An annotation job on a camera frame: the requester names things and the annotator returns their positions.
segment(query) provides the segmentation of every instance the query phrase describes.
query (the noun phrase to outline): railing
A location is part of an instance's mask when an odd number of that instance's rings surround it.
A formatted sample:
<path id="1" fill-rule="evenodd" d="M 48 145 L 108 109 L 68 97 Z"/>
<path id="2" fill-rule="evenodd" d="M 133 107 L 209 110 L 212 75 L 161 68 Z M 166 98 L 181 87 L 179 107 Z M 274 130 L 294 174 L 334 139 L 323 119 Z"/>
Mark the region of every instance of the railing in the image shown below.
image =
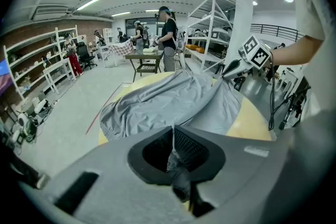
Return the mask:
<path id="1" fill-rule="evenodd" d="M 282 37 L 282 38 L 289 39 L 294 42 L 303 37 L 303 34 L 295 29 L 277 26 L 277 25 L 251 24 L 250 31 L 253 33 L 261 33 L 261 34 L 272 35 L 276 37 Z"/>

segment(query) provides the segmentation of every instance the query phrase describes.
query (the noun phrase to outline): woman with ponytail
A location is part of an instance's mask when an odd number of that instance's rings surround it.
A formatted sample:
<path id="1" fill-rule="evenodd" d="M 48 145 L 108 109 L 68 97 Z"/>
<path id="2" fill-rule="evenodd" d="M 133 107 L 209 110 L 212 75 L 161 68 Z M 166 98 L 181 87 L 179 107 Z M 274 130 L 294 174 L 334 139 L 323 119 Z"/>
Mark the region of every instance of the woman with ponytail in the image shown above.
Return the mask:
<path id="1" fill-rule="evenodd" d="M 176 40 L 176 19 L 175 14 L 172 12 L 171 9 L 168 9 L 165 6 L 162 6 L 159 9 L 159 19 L 165 24 L 162 27 L 162 37 L 155 41 L 158 45 L 162 43 L 164 55 L 163 55 L 163 64 L 164 64 L 164 71 L 175 71 L 175 64 L 174 64 L 174 55 L 175 55 L 175 40 Z"/>

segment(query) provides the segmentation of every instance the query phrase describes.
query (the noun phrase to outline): yellow table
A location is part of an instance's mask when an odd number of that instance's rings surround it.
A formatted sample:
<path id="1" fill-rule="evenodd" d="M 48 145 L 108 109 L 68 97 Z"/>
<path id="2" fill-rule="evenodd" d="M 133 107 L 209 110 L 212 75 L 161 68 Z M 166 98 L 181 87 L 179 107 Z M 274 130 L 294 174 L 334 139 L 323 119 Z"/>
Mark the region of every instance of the yellow table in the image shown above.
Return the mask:
<path id="1" fill-rule="evenodd" d="M 164 72 L 164 73 L 153 74 L 151 76 L 142 78 L 132 83 L 130 86 L 124 88 L 122 92 L 119 93 L 117 96 L 115 96 L 111 102 L 116 102 L 118 99 L 120 99 L 122 96 L 126 95 L 127 93 L 134 91 L 136 89 L 139 89 L 141 87 L 150 85 L 152 83 L 155 83 L 159 80 L 162 80 L 170 76 L 173 73 L 174 72 Z M 256 107 L 245 97 L 243 97 L 237 118 L 232 124 L 229 131 L 227 132 L 227 135 L 232 136 L 232 137 L 239 137 L 239 138 L 271 141 L 271 136 L 268 131 L 268 126 L 263 116 L 256 109 Z M 98 137 L 98 144 L 101 145 L 107 142 L 108 140 L 106 139 L 102 130 L 100 129 L 99 137 Z"/>

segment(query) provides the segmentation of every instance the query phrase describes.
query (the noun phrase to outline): red pants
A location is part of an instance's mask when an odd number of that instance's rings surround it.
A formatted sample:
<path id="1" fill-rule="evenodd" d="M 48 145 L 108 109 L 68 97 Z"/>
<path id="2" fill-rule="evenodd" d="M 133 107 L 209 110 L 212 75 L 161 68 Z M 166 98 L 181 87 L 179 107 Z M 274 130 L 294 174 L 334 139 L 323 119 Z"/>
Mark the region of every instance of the red pants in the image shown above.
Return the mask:
<path id="1" fill-rule="evenodd" d="M 70 60 L 70 64 L 71 64 L 71 67 L 73 69 L 73 72 L 74 72 L 75 76 L 77 76 L 77 72 L 80 73 L 80 74 L 83 73 L 83 70 L 80 67 L 79 62 L 77 60 L 77 56 L 75 54 L 73 54 L 71 56 L 68 56 L 68 58 Z"/>

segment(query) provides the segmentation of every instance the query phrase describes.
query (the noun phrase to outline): orange object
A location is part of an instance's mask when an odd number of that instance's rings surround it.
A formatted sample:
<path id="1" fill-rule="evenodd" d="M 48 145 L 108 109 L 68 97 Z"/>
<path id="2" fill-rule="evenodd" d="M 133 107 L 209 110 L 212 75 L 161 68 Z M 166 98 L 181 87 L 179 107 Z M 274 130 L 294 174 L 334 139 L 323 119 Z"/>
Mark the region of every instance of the orange object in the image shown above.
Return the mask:
<path id="1" fill-rule="evenodd" d="M 200 48 L 199 46 L 197 46 L 197 45 L 191 45 L 191 44 L 187 44 L 187 45 L 185 45 L 188 49 L 190 49 L 190 50 L 195 50 L 196 48 Z"/>
<path id="2" fill-rule="evenodd" d="M 202 47 L 198 47 L 195 50 L 198 51 L 201 54 L 203 54 L 205 52 L 205 50 Z"/>

